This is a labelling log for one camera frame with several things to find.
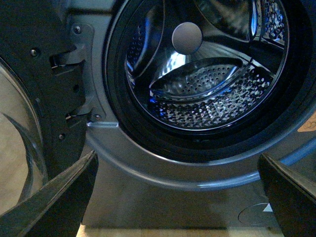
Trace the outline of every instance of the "screw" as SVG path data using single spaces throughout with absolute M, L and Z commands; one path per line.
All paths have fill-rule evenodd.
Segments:
M 101 116 L 100 115 L 94 115 L 95 120 L 100 120 Z
M 64 139 L 65 139 L 65 134 L 64 134 L 64 133 L 63 133 L 63 134 L 60 134 L 58 138 L 59 138 L 59 140 L 61 140 L 61 141 L 64 140 Z
M 75 26 L 75 27 L 74 27 L 74 32 L 75 32 L 77 35 L 81 34 L 81 28 L 80 28 L 80 26 Z
M 33 57 L 33 58 L 35 58 L 35 57 L 37 57 L 39 55 L 39 53 L 38 53 L 38 51 L 36 50 L 36 49 L 31 49 L 31 56 Z

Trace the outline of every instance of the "front-loading washing machine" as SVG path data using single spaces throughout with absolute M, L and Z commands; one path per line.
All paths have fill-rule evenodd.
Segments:
M 76 119 L 87 118 L 85 141 L 100 158 L 84 225 L 276 225 L 257 161 L 265 152 L 313 178 L 315 2 L 52 5 L 74 47 L 49 55 L 51 68 L 80 63 L 82 83 L 71 90 L 85 95 L 63 119 L 74 139 L 84 135 L 71 131 Z

